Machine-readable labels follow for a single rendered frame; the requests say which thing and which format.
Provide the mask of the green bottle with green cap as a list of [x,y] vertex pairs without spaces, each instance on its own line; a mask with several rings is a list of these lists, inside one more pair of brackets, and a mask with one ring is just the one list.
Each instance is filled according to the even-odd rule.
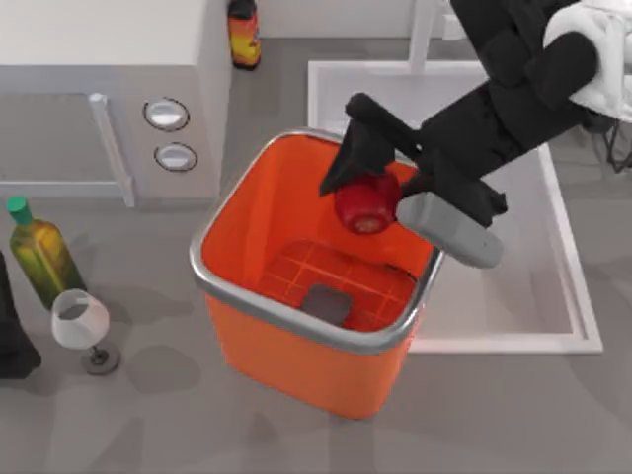
[[86,284],[60,230],[33,216],[24,196],[9,197],[6,209],[15,221],[9,245],[42,306],[50,310],[64,291],[86,290]]

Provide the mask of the tall white tap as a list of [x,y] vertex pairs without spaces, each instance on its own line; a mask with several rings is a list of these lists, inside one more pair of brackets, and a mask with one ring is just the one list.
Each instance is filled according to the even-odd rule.
[[414,75],[424,72],[435,23],[442,40],[465,40],[466,34],[451,7],[451,0],[414,0],[408,68]]

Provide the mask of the red apple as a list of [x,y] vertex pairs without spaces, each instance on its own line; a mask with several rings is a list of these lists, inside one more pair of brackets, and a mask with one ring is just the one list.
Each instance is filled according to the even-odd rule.
[[384,231],[395,220],[401,198],[395,174],[363,175],[334,194],[335,211],[345,228],[355,234]]

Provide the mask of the orange bin with metal rim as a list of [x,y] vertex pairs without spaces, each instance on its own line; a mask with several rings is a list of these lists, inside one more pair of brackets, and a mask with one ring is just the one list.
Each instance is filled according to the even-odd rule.
[[189,255],[233,368],[364,419],[399,374],[442,254],[399,224],[375,235],[341,224],[318,193],[341,141],[307,127],[272,138]]

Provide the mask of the pale grey rounded box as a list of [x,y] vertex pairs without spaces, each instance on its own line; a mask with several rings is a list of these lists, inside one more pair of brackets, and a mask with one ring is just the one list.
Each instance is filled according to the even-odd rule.
[[396,218],[465,266],[491,269],[502,259],[503,242],[494,233],[433,193],[401,199]]

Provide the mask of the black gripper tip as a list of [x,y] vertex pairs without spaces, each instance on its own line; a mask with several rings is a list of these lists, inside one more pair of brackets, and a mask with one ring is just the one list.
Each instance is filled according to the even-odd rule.
[[0,251],[0,380],[26,379],[40,365],[40,353],[18,316],[5,258]]

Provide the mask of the clear wine glass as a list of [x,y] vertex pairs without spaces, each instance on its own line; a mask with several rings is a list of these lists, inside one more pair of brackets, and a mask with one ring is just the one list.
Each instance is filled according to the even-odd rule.
[[66,290],[55,298],[51,317],[53,338],[79,353],[88,374],[104,376],[118,368],[119,349],[108,340],[111,316],[101,301],[82,289]]

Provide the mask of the pale microwave oven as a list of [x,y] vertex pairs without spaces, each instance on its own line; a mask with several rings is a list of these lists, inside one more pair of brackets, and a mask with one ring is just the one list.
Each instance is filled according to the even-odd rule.
[[[122,198],[88,96],[108,97],[136,204],[216,199],[232,66],[226,0],[0,0],[0,196]],[[172,98],[190,112],[174,132],[143,117]],[[169,172],[154,150],[197,154]]]

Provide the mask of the dark bottle with orange label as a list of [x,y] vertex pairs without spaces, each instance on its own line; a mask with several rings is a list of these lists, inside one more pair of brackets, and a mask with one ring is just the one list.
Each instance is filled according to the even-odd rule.
[[256,69],[262,55],[256,0],[229,0],[227,20],[233,65],[239,69]]

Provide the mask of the white sink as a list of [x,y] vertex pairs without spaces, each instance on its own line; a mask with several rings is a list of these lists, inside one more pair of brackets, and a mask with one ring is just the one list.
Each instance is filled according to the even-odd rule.
[[[364,92],[411,126],[483,83],[475,61],[312,61],[307,123],[341,133],[344,106]],[[492,174],[508,212],[495,221],[500,264],[488,271],[445,258],[411,345],[418,354],[597,354],[593,306],[550,150]]]

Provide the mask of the large silver microwave knob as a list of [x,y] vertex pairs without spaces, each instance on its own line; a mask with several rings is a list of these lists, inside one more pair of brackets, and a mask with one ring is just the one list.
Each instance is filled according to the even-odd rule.
[[190,121],[190,112],[179,101],[161,98],[143,105],[143,117],[149,125],[165,132],[184,128]]

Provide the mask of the small silver microwave knob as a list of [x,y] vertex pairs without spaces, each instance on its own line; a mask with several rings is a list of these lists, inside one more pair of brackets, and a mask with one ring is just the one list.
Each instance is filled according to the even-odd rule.
[[166,171],[186,173],[198,163],[195,151],[184,143],[173,142],[157,147],[153,153],[156,163]]

